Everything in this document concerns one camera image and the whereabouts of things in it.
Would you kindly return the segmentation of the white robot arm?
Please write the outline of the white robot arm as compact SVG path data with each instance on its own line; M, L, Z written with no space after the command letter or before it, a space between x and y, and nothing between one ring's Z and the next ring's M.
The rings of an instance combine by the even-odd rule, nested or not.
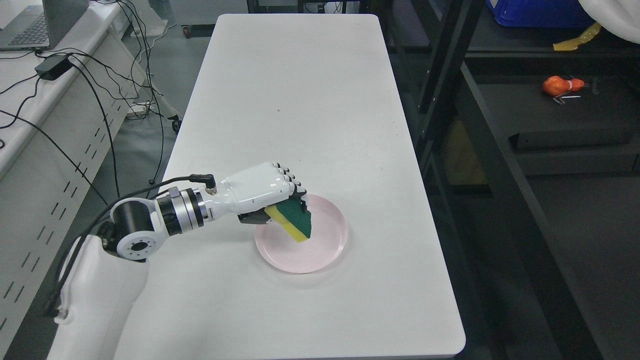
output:
M60 262L46 314L57 325L49 360L112 360L135 301L146 287L148 259L170 236L202 227L210 216L204 196L217 182L212 174L183 180L157 198L130 193L108 205L96 234L85 230Z

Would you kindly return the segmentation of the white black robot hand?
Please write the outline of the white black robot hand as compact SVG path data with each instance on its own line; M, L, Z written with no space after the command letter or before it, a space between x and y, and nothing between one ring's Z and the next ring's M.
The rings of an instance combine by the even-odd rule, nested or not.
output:
M212 220L233 214L242 224L267 224L271 218L265 208L290 199L298 214L311 214L306 189L278 162L263 162L229 175L217 183L215 191L202 196Z

